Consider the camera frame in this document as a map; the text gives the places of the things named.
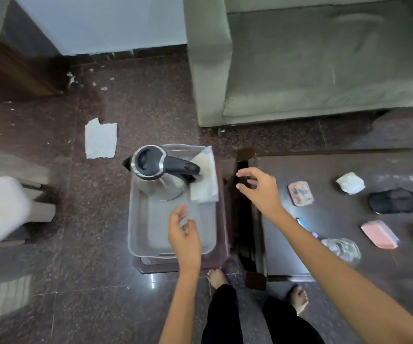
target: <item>electric kettle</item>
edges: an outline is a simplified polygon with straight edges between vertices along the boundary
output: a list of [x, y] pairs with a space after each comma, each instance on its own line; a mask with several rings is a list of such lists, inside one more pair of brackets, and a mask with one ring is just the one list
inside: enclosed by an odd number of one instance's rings
[[174, 199], [188, 184], [200, 178], [197, 164], [171, 157], [157, 145], [140, 147], [122, 165], [134, 175], [134, 184], [156, 200]]

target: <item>marble floor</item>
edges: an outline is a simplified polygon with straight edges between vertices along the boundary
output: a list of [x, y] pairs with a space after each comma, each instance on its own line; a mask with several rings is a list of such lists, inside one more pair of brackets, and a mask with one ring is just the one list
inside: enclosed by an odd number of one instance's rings
[[[213, 145], [236, 150], [413, 147], [413, 109], [221, 128], [199, 128], [183, 55], [74, 67], [77, 83], [59, 97], [0, 103], [0, 176], [45, 185], [54, 220], [31, 224], [30, 241], [0, 248], [0, 343], [157, 343], [177, 274], [141, 275], [127, 248], [130, 175], [121, 160], [144, 144]], [[87, 160], [84, 125], [118, 123], [113, 159]], [[264, 295], [246, 289], [232, 262], [244, 342], [270, 343], [259, 312]], [[368, 275], [413, 314], [413, 275]], [[270, 285], [282, 293], [288, 285]], [[316, 283], [304, 316], [326, 343], [360, 342]], [[212, 290], [198, 282], [193, 343], [199, 343]]]

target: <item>silver rim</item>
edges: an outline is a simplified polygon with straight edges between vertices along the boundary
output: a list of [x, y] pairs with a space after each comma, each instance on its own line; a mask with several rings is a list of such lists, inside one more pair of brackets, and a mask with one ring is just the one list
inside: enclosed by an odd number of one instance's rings
[[[141, 149], [143, 149], [143, 148], [145, 148], [145, 147], [148, 147], [148, 146], [157, 147], [157, 148], [162, 152], [162, 157], [160, 157], [160, 161], [159, 161], [159, 172], [156, 173], [156, 174], [154, 174], [154, 175], [150, 175], [150, 176], [148, 176], [148, 175], [143, 175], [142, 173], [140, 173], [140, 172], [138, 171], [138, 169], [136, 168], [136, 165], [135, 165], [135, 157], [136, 157], [136, 155], [138, 154], [138, 152], [140, 152]], [[165, 150], [164, 150], [162, 147], [160, 147], [160, 146], [158, 146], [158, 145], [145, 145], [145, 146], [142, 146], [142, 147], [140, 147], [139, 149], [137, 149], [137, 150], [135, 151], [135, 153], [133, 154], [132, 162], [130, 163], [130, 166], [132, 167], [132, 171], [133, 171], [138, 177], [143, 177], [143, 178], [157, 177], [157, 176], [159, 176], [160, 174], [162, 174], [162, 173], [164, 172], [164, 160], [165, 160], [165, 157], [166, 157], [166, 156], [167, 156], [167, 152], [165, 152]]]

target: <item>forearm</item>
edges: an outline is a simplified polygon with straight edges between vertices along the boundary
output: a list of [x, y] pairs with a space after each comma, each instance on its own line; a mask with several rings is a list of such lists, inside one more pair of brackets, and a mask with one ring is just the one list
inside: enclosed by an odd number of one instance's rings
[[180, 272], [159, 344], [191, 344], [199, 273]]
[[413, 343], [413, 317], [334, 255], [286, 211], [271, 220], [321, 288], [367, 343]]

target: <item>white wall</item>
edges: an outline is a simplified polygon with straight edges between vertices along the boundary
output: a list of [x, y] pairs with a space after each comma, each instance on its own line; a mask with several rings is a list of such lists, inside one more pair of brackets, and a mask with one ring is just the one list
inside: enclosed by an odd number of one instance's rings
[[186, 43], [183, 0], [17, 0], [63, 55]]

